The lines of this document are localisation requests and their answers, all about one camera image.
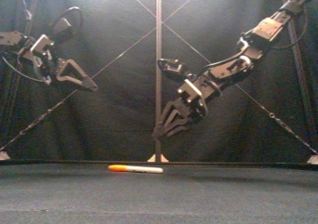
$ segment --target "black mat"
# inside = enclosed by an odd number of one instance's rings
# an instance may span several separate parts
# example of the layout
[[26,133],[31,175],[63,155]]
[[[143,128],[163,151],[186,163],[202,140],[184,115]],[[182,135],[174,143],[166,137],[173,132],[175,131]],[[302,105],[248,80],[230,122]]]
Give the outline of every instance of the black mat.
[[0,166],[2,223],[317,223],[318,173],[281,168]]

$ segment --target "black backdrop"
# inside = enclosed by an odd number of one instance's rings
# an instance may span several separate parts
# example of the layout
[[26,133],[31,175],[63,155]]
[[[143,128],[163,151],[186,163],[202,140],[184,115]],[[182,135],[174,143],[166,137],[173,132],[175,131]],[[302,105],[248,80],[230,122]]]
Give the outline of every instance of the black backdrop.
[[[281,5],[282,0],[162,0],[163,57],[179,59],[198,72],[209,61],[237,52],[240,34]],[[301,43],[309,93],[300,89],[292,50],[273,51],[240,83],[316,149],[317,124],[310,118],[317,119],[317,5],[313,0]],[[78,62],[99,90],[69,97],[73,89],[22,79],[14,99],[15,75],[2,61],[3,145],[65,101],[6,151],[16,159],[147,161],[154,154],[157,0],[39,0],[31,35],[38,38],[46,33],[49,23],[73,6],[82,9],[85,22],[77,38],[61,45],[61,57]],[[70,18],[77,25],[78,18]],[[2,0],[2,31],[25,29],[22,0]],[[280,44],[289,42],[286,32]],[[163,78],[163,106],[177,99],[179,85]],[[189,132],[163,140],[170,161],[308,161],[309,149],[237,87],[225,90],[209,109],[209,116]]]

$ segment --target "metal pole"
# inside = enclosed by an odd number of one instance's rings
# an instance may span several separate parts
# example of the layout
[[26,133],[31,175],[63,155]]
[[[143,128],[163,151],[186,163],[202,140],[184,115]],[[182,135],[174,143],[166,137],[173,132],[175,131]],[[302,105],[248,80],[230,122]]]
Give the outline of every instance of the metal pole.
[[[296,26],[293,21],[289,24],[289,34],[290,34],[290,39],[293,44],[297,40]],[[300,85],[301,94],[302,94],[306,122],[308,122],[308,128],[309,128],[309,143],[314,143],[314,141],[318,140],[318,135],[317,135],[317,128],[316,128],[314,117],[313,117],[313,108],[312,108],[310,99],[309,99],[309,81],[308,81],[308,77],[305,73],[305,65],[302,61],[301,48],[298,44],[296,44],[296,46],[292,47],[292,52],[293,52],[296,71],[298,76],[298,85]]]
[[[162,0],[157,0],[157,61],[162,58]],[[162,71],[155,61],[155,124],[162,115]],[[155,140],[155,162],[162,162],[162,142]]]

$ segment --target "orange object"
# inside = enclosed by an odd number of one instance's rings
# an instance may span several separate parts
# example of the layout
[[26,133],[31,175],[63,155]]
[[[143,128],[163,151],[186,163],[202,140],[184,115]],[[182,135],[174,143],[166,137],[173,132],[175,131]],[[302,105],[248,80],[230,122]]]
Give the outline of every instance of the orange object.
[[145,167],[131,165],[110,165],[109,169],[115,172],[137,172],[137,173],[163,173],[163,168],[159,167]]

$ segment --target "robotic arm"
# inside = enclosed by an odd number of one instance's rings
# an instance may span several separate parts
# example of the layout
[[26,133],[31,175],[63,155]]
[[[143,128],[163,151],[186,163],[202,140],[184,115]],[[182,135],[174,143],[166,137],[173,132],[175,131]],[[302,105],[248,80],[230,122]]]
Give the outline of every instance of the robotic arm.
[[79,90],[97,91],[98,85],[78,63],[58,56],[57,44],[73,36],[73,26],[66,18],[61,18],[54,23],[53,35],[49,37],[43,34],[38,40],[19,32],[0,33],[0,47],[2,51],[4,49],[16,54],[18,61],[20,58],[33,61],[35,74],[47,85],[65,82]]
[[238,41],[240,53],[221,62],[206,65],[198,75],[193,74],[177,59],[159,59],[158,66],[163,74],[175,81],[185,80],[185,84],[178,89],[181,97],[170,101],[163,110],[153,132],[154,139],[170,137],[189,130],[192,125],[206,117],[206,103],[222,95],[226,87],[250,75],[289,21],[302,13],[302,7],[309,1],[289,0],[253,30],[242,34]]

